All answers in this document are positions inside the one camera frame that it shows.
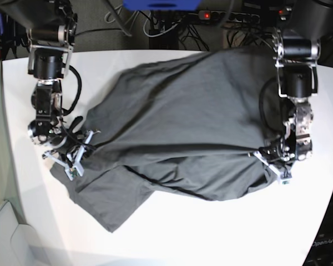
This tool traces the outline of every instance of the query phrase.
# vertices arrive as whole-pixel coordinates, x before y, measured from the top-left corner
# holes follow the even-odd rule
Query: power strip
[[[221,21],[226,15],[226,12],[200,10],[195,12],[189,12],[188,14],[197,14],[200,21],[210,22],[210,24],[214,24]],[[259,24],[260,16],[257,14],[232,12],[227,22]]]

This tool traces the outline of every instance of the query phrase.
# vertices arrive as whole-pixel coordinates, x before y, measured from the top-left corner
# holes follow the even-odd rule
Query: gray cloth
[[[274,176],[248,153],[264,146],[258,98],[274,75],[260,48],[129,69],[88,113],[84,128],[102,133],[84,176],[71,182],[59,165],[52,174],[110,232],[154,191],[224,201],[260,190]]]

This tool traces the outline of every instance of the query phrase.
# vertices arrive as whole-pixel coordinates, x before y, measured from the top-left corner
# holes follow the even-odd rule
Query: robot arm
[[[80,160],[86,149],[93,149],[89,145],[93,132],[73,132],[83,120],[81,116],[68,129],[63,124],[63,117],[74,109],[82,86],[79,74],[69,65],[77,15],[69,0],[0,0],[0,9],[26,27],[31,43],[28,74],[37,79],[31,99],[36,118],[28,125],[28,133],[36,144],[51,148],[43,158],[49,157],[62,165],[71,180],[82,176]],[[77,76],[79,88],[75,103],[66,110],[62,108],[60,81],[69,69]]]
[[[333,27],[333,0],[296,2],[288,24],[274,35],[277,83],[283,131],[253,155],[289,183],[296,161],[312,155],[313,113],[309,97],[317,94],[319,39]]]

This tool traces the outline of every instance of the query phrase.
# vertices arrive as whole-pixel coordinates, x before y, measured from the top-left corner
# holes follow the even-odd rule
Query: metal bracket
[[[85,139],[84,144],[89,144],[89,142],[91,141],[91,139],[94,135],[94,131],[89,130],[87,135],[88,136]],[[84,175],[84,168],[83,168],[82,164],[80,163],[84,153],[85,153],[85,147],[83,145],[81,145],[79,150],[76,151],[74,154],[67,154],[67,158],[74,162],[72,167],[69,167],[69,165],[67,163],[61,161],[60,159],[58,159],[56,157],[54,157],[52,151],[46,151],[43,155],[46,158],[50,158],[51,160],[53,160],[57,164],[63,166],[64,171],[67,174],[68,178],[71,181],[73,181],[74,178],[76,178],[77,176],[83,176]]]
[[[280,80],[280,69],[289,66],[289,65],[308,65],[312,72],[312,78],[314,80],[314,87],[312,88],[312,95],[317,94],[317,60],[321,54],[321,45],[319,42],[312,42],[311,43],[311,57],[302,58],[301,61],[291,60],[286,58],[285,55],[285,47],[284,47],[284,40],[281,35],[281,31],[278,29],[276,33],[273,35],[273,42],[274,42],[274,49],[276,53],[276,57],[274,59],[275,67],[276,67],[276,77],[277,77],[277,84],[278,84],[278,91],[279,97],[287,98],[286,94],[281,92],[281,80]]]
[[[279,184],[281,185],[287,185],[290,183],[291,179],[292,179],[292,175],[291,175],[291,169],[287,169],[287,168],[283,168],[285,169],[285,171],[282,171],[282,168],[278,168],[275,165],[272,165],[270,163],[267,162],[267,160],[261,155],[261,153],[259,151],[253,152],[251,154],[249,154],[249,156],[254,156],[256,158],[259,159],[259,161],[261,161],[263,164],[265,164],[274,174],[276,174],[277,176],[277,181]]]
[[[64,72],[62,73],[63,78],[65,78],[69,73],[70,59],[72,58],[72,54],[73,54],[73,46],[68,45],[66,47],[59,47],[59,46],[49,46],[49,45],[42,45],[42,44],[33,44],[31,42],[31,48],[29,50],[29,56],[28,56],[28,73],[29,74],[34,69],[34,52],[38,48],[62,51],[67,54],[67,59],[65,60]]]

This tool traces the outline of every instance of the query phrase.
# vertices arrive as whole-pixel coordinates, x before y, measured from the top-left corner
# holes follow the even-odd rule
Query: white table
[[[71,119],[101,102],[121,70],[192,53],[74,53],[83,91]],[[69,199],[49,173],[51,162],[41,159],[45,148],[31,143],[27,125],[34,119],[30,97],[36,80],[26,72],[27,59],[3,64],[8,128],[24,213],[53,265],[303,264],[333,191],[333,69],[318,69],[319,96],[311,99],[314,155],[296,165],[291,185],[273,183],[225,202],[156,192],[113,234]],[[69,74],[63,106],[70,106],[76,89]]]

